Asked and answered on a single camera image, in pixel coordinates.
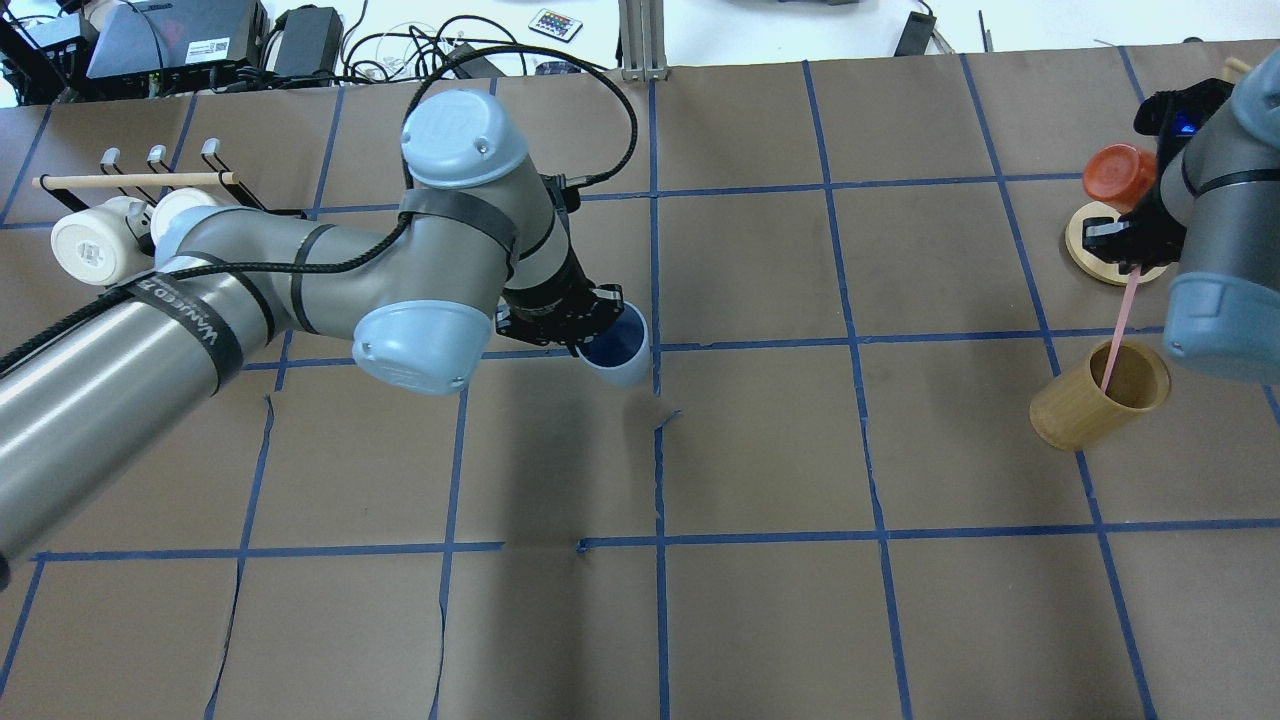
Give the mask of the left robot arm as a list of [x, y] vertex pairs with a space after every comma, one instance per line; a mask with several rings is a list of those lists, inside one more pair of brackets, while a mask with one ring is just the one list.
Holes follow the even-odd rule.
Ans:
[[634, 328], [575, 252], [580, 179], [540, 173], [490, 94], [419, 94], [385, 234], [193, 208], [150, 269], [3, 357], [3, 583], [157, 437], [285, 329], [347, 340], [372, 378], [421, 395], [471, 380], [499, 334], [595, 359]]

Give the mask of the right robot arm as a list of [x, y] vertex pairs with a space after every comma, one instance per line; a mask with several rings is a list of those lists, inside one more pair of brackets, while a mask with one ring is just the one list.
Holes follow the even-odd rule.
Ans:
[[1148, 96], [1134, 129], [1155, 177], [1116, 220], [1085, 219], [1083, 249], [1133, 270], [1178, 264], [1164, 347], [1185, 369], [1251, 384], [1279, 378], [1279, 55], [1230, 82]]

